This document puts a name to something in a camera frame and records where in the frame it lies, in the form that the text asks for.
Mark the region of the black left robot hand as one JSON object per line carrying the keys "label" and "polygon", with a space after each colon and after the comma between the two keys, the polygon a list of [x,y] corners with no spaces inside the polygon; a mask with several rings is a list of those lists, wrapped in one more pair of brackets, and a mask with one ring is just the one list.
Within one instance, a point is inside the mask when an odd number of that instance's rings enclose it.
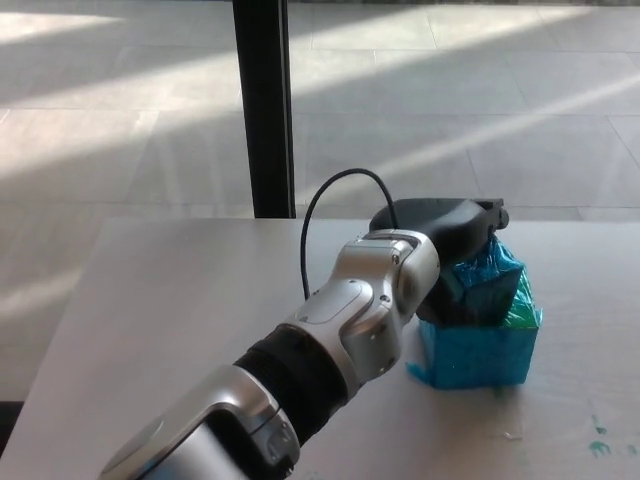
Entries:
{"label": "black left robot hand", "polygon": [[426,235],[435,246],[440,273],[417,307],[419,319],[440,327],[485,327],[503,322],[521,271],[498,265],[496,232],[509,221],[501,199],[409,198],[379,210],[369,229],[397,226]]}

